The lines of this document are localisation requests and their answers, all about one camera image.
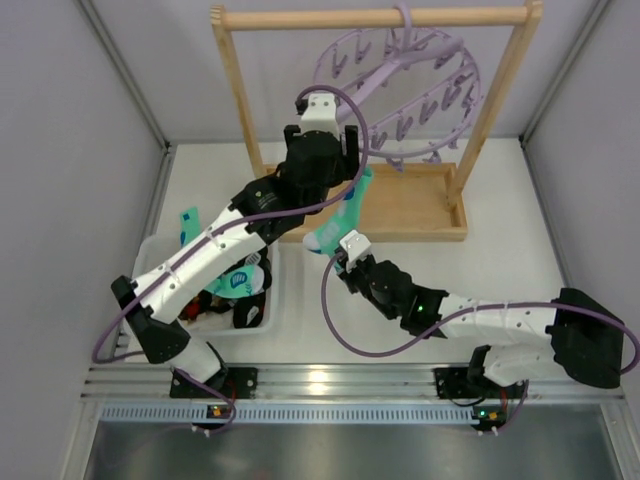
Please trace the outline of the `mint green sock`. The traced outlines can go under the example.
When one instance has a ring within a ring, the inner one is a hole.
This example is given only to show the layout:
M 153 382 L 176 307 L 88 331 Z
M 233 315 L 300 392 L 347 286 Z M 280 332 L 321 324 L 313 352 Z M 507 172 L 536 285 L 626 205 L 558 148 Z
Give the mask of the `mint green sock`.
M 371 167 L 366 167 L 358 183 L 339 202 L 337 210 L 316 230 L 307 233 L 303 246 L 312 253 L 332 256 L 339 241 L 358 228 L 365 194 L 374 178 Z
M 181 212 L 179 218 L 180 246 L 184 247 L 201 233 L 198 209 L 196 207 L 190 207 Z M 251 297 L 250 288 L 246 285 L 249 276 L 247 268 L 243 266 L 244 259 L 236 266 L 232 266 L 227 273 L 223 273 L 214 279 L 204 290 L 210 292 L 213 296 L 223 299 Z

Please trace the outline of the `purple round clip hanger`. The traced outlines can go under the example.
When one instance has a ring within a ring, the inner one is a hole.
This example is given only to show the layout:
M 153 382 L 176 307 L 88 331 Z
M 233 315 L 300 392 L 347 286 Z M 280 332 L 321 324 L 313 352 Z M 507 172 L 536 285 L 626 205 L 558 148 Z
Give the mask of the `purple round clip hanger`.
M 332 85 L 357 104 L 372 157 L 402 171 L 437 165 L 470 128 L 481 99 L 478 62 L 461 36 L 420 27 L 405 2 L 399 28 L 354 29 L 319 56 L 315 84 Z

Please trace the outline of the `black sport sock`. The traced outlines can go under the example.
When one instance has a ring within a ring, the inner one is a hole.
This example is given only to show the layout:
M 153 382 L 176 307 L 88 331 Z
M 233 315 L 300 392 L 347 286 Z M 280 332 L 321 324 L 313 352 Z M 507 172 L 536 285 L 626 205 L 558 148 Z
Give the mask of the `black sport sock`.
M 233 308 L 233 326 L 235 329 L 253 329 L 262 324 L 265 300 L 260 297 L 238 299 Z
M 247 256 L 243 266 L 247 268 L 248 280 L 246 285 L 250 288 L 250 296 L 261 294 L 272 285 L 271 262 L 268 258 L 267 247 Z

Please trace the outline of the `black red argyle sock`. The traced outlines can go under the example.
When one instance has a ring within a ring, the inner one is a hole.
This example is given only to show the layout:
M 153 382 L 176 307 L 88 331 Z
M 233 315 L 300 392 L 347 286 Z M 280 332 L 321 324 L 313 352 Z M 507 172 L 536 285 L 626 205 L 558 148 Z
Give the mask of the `black red argyle sock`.
M 181 310 L 178 318 L 187 322 L 194 322 L 200 315 L 211 310 L 213 295 L 204 290 L 191 299 Z

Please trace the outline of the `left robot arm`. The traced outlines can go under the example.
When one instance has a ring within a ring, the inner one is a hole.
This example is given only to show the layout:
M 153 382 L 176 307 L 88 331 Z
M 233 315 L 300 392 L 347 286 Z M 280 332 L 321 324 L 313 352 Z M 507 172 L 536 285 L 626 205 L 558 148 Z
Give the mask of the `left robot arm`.
M 330 189 L 359 180 L 367 163 L 368 133 L 284 130 L 286 158 L 276 170 L 249 182 L 218 218 L 154 270 L 121 276 L 111 290 L 151 364 L 166 364 L 198 388 L 214 393 L 228 369 L 214 347 L 179 321 L 183 308 L 245 257 L 302 225 L 331 205 Z

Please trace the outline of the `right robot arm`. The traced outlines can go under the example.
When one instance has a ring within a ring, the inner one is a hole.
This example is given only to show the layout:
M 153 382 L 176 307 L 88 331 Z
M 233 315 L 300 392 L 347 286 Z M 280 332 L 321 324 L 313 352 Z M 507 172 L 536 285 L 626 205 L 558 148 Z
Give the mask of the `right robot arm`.
M 467 379 L 476 388 L 567 375 L 594 388 L 621 383 L 621 320 L 586 293 L 561 289 L 550 303 L 497 303 L 417 285 L 390 261 L 373 256 L 340 273 L 351 293 L 414 337 L 467 339 Z

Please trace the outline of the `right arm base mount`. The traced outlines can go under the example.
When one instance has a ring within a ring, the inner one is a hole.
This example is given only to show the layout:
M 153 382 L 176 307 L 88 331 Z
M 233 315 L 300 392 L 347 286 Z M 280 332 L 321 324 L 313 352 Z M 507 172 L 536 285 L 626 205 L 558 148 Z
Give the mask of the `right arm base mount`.
M 437 395 L 440 399 L 467 405 L 479 399 L 467 380 L 466 367 L 440 367 L 433 370 Z

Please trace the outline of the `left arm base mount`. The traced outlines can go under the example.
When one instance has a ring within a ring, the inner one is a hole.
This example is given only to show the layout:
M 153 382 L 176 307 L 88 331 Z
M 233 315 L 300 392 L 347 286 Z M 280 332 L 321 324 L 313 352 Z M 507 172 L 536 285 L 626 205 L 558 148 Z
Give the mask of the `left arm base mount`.
M 252 399 L 258 386 L 258 369 L 253 367 L 227 367 L 205 383 L 230 400 Z M 216 398 L 193 381 L 179 373 L 172 374 L 169 396 L 174 399 Z

